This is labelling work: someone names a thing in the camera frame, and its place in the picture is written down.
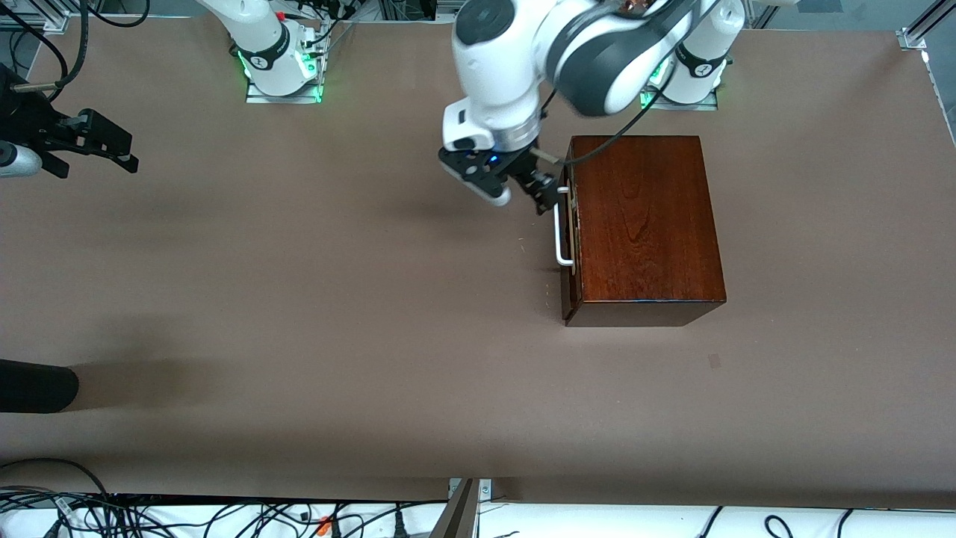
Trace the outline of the white metal drawer handle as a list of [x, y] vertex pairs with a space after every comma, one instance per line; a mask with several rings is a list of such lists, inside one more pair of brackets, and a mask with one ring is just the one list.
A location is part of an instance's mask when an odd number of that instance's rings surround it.
[[557, 188], [559, 201], [553, 206], [554, 258], [559, 266], [576, 270], [576, 238], [574, 237], [573, 200], [571, 188]]

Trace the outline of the light wood drawer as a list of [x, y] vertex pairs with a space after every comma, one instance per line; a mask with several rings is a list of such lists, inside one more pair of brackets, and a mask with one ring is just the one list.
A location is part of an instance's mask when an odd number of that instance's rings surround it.
[[576, 173], [574, 168], [567, 167], [562, 174], [563, 187], [566, 193], [563, 194], [563, 253], [565, 259], [570, 259], [573, 264], [565, 269], [566, 291], [562, 291], [563, 319], [565, 324], [569, 324], [574, 313], [577, 313], [578, 307], [583, 302], [583, 255], [581, 255], [580, 240], [580, 218], [578, 217], [578, 198], [576, 187]]

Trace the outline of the dark brown wooden cabinet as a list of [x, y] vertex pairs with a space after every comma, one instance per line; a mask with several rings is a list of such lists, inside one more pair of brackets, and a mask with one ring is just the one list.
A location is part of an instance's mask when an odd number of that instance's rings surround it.
[[577, 135], [567, 151], [580, 159], [571, 168], [583, 302], [566, 326], [683, 327], [723, 306], [727, 291], [702, 140], [629, 135], [602, 149], [604, 142]]

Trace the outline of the dark metal beam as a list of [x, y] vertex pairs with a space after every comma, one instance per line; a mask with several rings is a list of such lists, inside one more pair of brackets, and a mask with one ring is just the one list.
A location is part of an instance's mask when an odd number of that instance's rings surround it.
[[428, 538], [475, 538], [478, 508], [485, 488], [481, 479], [460, 479]]

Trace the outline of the aluminium frame profile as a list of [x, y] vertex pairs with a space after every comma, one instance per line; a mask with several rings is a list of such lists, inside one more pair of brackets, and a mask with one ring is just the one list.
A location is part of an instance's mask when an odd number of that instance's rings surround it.
[[956, 14], [956, 0], [932, 0], [908, 26], [895, 31], [899, 47], [901, 50], [925, 50], [925, 38], [952, 14]]
[[0, 4], [42, 33], [62, 34], [75, 13], [66, 0], [0, 0]]

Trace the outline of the left arm aluminium base plate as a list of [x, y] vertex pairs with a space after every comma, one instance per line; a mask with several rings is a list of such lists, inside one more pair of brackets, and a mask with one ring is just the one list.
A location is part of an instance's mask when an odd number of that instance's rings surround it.
[[669, 101], [665, 96], [660, 96], [655, 102], [651, 103], [657, 94], [658, 92], [654, 88], [648, 88], [642, 91], [641, 106], [645, 107], [646, 105], [650, 105], [653, 109], [667, 111], [717, 111], [719, 109], [717, 92], [715, 90], [711, 91], [702, 101], [694, 103], [673, 102]]

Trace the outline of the right arm aluminium base plate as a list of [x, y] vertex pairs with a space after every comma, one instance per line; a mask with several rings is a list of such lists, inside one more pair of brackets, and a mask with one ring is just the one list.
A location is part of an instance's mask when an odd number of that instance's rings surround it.
[[314, 76], [307, 81], [301, 76], [294, 76], [294, 81], [301, 81], [302, 85], [296, 91], [285, 95], [265, 93], [256, 82], [266, 82], [267, 89], [291, 89], [291, 81], [286, 81], [282, 75], [272, 72], [250, 72], [244, 70], [246, 76], [246, 103], [290, 103], [290, 105], [311, 105], [321, 103], [323, 99], [324, 75]]

